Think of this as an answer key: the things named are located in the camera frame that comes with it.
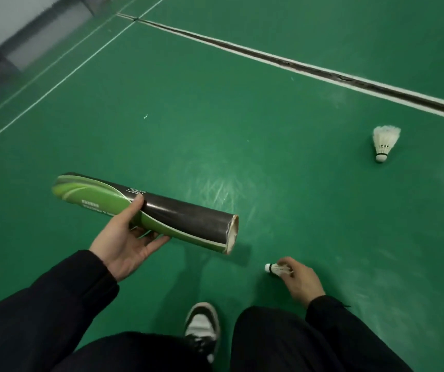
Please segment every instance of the black and white sneaker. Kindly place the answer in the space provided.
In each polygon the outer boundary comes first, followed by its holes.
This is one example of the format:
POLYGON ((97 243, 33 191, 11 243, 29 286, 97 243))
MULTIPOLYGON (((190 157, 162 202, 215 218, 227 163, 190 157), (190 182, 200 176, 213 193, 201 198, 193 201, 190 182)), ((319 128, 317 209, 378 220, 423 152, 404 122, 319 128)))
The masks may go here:
POLYGON ((220 339, 217 311, 209 303, 198 303, 189 311, 184 338, 189 346, 211 364, 220 339))

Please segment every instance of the black pants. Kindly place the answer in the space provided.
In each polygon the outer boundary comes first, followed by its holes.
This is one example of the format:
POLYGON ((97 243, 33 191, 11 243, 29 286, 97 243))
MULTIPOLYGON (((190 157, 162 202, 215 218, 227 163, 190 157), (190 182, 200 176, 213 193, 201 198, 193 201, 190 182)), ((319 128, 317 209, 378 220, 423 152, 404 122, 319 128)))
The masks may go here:
MULTIPOLYGON (((210 371, 182 338, 126 332, 77 350, 53 371, 210 371)), ((231 371, 342 371, 324 337, 293 313, 250 307, 238 318, 231 371)))

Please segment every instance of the shuttlecock cork base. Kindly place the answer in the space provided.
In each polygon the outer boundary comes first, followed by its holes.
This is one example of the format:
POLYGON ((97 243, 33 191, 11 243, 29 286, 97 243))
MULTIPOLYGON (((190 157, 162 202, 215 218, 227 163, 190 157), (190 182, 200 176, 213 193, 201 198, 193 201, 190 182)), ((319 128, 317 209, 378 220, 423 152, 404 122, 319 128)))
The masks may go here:
POLYGON ((399 133, 401 133, 401 129, 392 125, 378 126, 374 129, 373 140, 377 162, 383 163, 386 161, 389 151, 399 138, 399 133))

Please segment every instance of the shuttlecock tube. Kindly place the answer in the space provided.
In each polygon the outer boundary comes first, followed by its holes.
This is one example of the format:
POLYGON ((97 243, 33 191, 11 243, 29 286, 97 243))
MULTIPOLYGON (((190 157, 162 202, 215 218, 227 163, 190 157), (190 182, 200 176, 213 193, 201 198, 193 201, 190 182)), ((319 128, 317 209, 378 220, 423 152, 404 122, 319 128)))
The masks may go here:
POLYGON ((74 172, 60 175, 52 187, 60 199, 114 216, 142 194, 145 203, 131 223, 216 252, 229 254, 236 242, 238 216, 178 201, 74 172))
POLYGON ((290 275, 292 273, 292 269, 289 266, 278 264, 266 264, 265 271, 267 273, 277 275, 278 277, 283 274, 290 275))

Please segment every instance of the right hand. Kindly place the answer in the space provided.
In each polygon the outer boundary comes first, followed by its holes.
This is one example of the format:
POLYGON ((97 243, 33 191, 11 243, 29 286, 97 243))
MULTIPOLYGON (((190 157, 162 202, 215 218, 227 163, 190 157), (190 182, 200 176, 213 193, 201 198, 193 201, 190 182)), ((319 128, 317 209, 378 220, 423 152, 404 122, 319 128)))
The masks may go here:
POLYGON ((291 257, 281 258, 277 263, 288 265, 293 270, 292 275, 282 274, 281 279, 286 284, 293 299, 298 300, 306 308, 312 300, 325 295, 320 279, 312 268, 291 257))

